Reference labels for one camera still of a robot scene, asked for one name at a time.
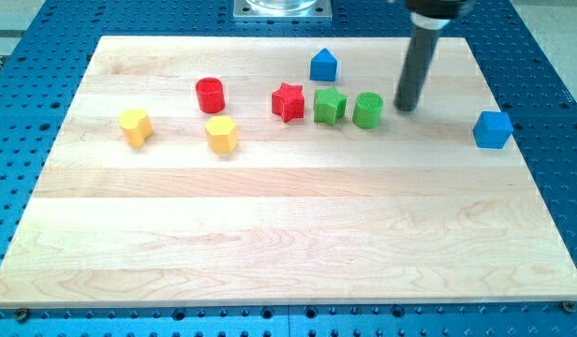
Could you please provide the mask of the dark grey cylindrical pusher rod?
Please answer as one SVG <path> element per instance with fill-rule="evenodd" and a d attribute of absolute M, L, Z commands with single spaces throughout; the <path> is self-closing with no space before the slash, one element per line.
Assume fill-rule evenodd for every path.
<path fill-rule="evenodd" d="M 393 101 L 398 110 L 414 111 L 417 108 L 439 37 L 439 29 L 414 25 Z"/>

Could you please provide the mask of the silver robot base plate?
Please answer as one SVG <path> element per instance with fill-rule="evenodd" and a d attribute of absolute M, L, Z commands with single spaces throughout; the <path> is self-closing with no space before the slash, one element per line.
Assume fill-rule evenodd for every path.
<path fill-rule="evenodd" d="M 329 22 L 331 0 L 233 0 L 235 22 Z"/>

